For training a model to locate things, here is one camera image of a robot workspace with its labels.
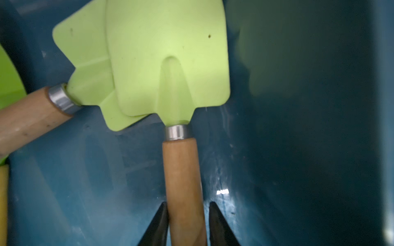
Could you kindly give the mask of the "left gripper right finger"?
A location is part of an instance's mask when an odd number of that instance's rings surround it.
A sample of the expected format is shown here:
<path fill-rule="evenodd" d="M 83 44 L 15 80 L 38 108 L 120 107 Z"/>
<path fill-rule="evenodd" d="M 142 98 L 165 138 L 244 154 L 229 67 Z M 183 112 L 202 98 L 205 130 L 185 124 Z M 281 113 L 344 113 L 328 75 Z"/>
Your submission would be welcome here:
<path fill-rule="evenodd" d="M 240 246 L 215 202 L 210 202 L 209 204 L 209 236 L 212 246 Z"/>

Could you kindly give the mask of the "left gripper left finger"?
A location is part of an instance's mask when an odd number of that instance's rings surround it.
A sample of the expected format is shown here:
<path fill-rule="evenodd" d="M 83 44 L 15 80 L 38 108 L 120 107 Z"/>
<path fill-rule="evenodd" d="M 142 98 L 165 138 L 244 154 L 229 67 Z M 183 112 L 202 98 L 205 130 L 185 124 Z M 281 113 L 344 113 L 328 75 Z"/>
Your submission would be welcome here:
<path fill-rule="evenodd" d="M 166 246 L 169 227 L 167 202 L 161 203 L 138 246 Z"/>

